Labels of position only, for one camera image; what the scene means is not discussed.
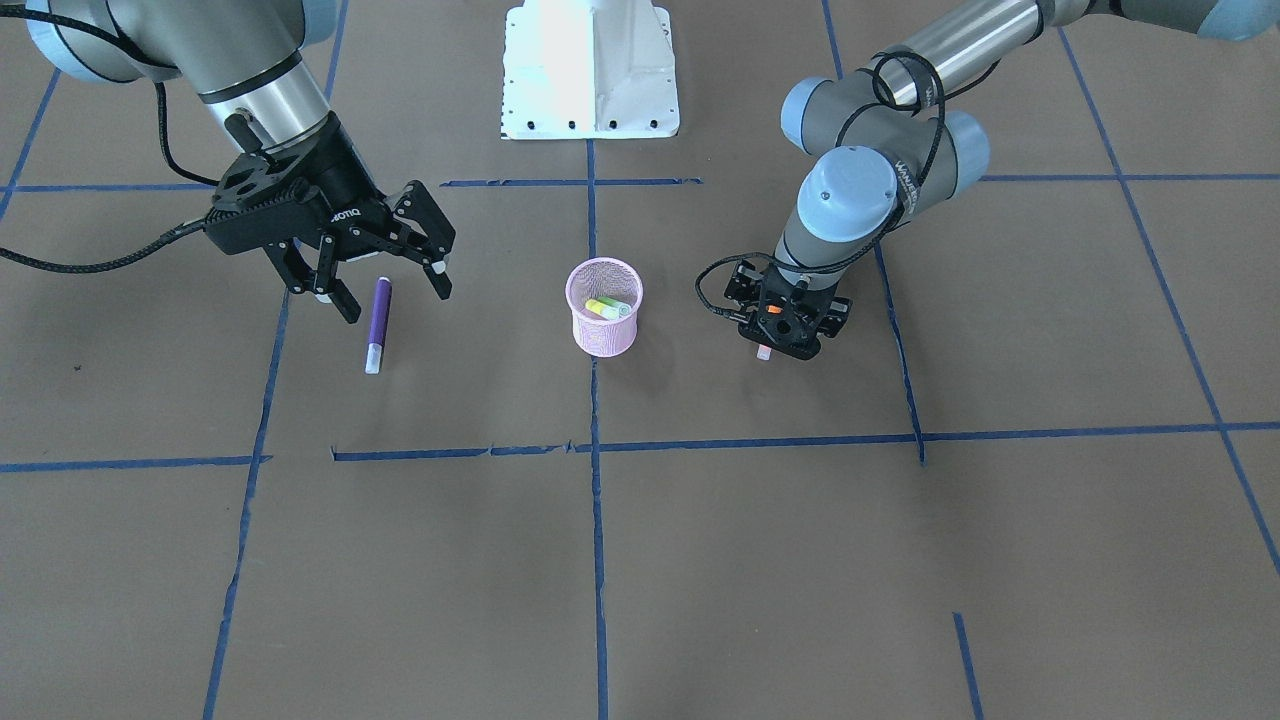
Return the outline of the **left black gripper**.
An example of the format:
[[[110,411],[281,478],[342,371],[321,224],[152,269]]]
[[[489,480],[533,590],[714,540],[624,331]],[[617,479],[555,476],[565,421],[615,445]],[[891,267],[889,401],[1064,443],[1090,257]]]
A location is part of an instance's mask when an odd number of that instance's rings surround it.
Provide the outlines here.
[[[783,320],[774,346],[819,346],[819,325],[831,305],[831,287],[823,290],[801,288],[791,284],[777,268],[768,268],[762,282],[756,313],[767,304],[783,309]],[[756,327],[755,341],[768,341]]]

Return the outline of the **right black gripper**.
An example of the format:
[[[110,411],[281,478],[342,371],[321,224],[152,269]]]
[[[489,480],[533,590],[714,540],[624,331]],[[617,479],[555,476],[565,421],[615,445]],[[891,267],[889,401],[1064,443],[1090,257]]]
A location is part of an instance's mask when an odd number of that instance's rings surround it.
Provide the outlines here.
[[[334,111],[294,146],[294,160],[298,177],[320,191],[326,218],[301,231],[284,225],[266,225],[262,231],[268,237],[264,250],[288,291],[328,297],[343,319],[355,324],[361,306],[337,278],[339,256],[383,251],[416,263],[436,296],[451,297],[453,284],[447,261],[456,229],[421,181],[410,181],[388,208],[387,196],[376,187]],[[361,231],[358,237],[349,236],[353,228]],[[319,250],[315,268],[306,264],[296,241]]]

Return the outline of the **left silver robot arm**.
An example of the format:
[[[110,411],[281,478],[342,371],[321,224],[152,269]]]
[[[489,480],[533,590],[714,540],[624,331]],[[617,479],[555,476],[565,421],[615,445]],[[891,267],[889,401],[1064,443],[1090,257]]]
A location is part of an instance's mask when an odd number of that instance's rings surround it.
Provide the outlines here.
[[[989,167],[980,123],[947,102],[1018,47],[1089,14],[1243,41],[1277,23],[1275,1],[968,1],[841,79],[809,78],[780,124],[814,156],[776,250],[736,266],[724,295],[739,333],[808,360],[849,318],[845,272],[890,232],[973,186]]]

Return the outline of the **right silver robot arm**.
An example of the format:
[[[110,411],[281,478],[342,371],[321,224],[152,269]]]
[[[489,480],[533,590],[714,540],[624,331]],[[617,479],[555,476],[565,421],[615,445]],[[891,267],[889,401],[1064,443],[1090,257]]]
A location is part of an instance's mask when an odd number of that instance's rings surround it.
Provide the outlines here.
[[[439,299],[452,283],[456,232],[425,186],[394,197],[375,184],[339,117],[306,67],[303,47],[333,36],[335,1],[24,1],[20,18],[60,70],[88,82],[189,81],[239,156],[212,182],[210,210],[138,251],[68,265],[12,250],[42,272],[95,274],[128,266],[202,232],[224,254],[262,250],[284,287],[330,302],[348,323],[358,301],[338,278],[342,263],[385,252],[420,266]]]

